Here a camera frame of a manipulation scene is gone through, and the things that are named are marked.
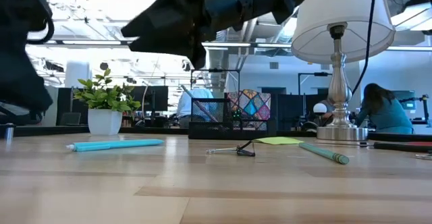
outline white lampshade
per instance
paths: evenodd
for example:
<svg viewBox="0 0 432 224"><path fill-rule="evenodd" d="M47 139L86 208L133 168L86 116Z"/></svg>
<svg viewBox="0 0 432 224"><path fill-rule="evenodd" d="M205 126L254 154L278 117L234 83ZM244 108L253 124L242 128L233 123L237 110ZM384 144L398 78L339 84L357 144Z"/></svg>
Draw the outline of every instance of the white lampshade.
<svg viewBox="0 0 432 224"><path fill-rule="evenodd" d="M334 54L333 39L327 26L348 24L342 37L346 62L366 57L367 30L371 0L305 0L299 8L292 52L299 59L329 64ZM375 0L369 57L386 50L395 34L386 0Z"/></svg>

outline potted plant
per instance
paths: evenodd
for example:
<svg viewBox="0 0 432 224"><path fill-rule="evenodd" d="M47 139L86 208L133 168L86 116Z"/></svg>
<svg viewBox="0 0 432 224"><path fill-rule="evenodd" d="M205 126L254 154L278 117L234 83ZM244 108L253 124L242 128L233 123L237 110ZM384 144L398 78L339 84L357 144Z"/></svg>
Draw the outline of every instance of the potted plant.
<svg viewBox="0 0 432 224"><path fill-rule="evenodd" d="M112 136L120 131L123 112L133 112L141 104L130 95L133 86L109 87L113 81L109 77L110 69L103 75L96 75L96 80L78 81L82 90L74 89L74 98L88 105L88 128L93 135Z"/></svg>

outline white plant pot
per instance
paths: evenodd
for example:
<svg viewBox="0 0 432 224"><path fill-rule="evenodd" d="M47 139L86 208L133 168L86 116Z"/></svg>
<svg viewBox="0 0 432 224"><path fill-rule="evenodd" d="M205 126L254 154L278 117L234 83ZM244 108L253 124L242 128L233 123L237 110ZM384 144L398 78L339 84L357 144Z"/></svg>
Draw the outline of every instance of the white plant pot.
<svg viewBox="0 0 432 224"><path fill-rule="evenodd" d="M114 136L122 126L122 112L110 109L89 109L88 128L95 136Z"/></svg>

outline yellow sticky note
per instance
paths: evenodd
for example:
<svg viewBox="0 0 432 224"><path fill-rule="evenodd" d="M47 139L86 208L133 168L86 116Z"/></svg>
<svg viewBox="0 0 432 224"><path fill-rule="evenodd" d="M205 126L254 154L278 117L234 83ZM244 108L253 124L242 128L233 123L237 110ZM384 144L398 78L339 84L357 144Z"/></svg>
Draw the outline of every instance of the yellow sticky note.
<svg viewBox="0 0 432 224"><path fill-rule="evenodd" d="M268 137L256 139L254 142L257 143L265 143L265 144L298 144L303 143L301 140L297 140L289 137Z"/></svg>

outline blue pen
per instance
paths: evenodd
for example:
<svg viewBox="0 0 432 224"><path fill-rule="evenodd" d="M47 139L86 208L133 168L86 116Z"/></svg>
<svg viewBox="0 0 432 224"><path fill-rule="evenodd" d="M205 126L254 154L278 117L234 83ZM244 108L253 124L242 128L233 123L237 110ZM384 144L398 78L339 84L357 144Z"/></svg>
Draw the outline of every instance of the blue pen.
<svg viewBox="0 0 432 224"><path fill-rule="evenodd" d="M114 148L139 147L139 146L156 146L162 144L163 140L120 140L106 142L78 142L67 145L66 148L76 152L90 150L108 150Z"/></svg>

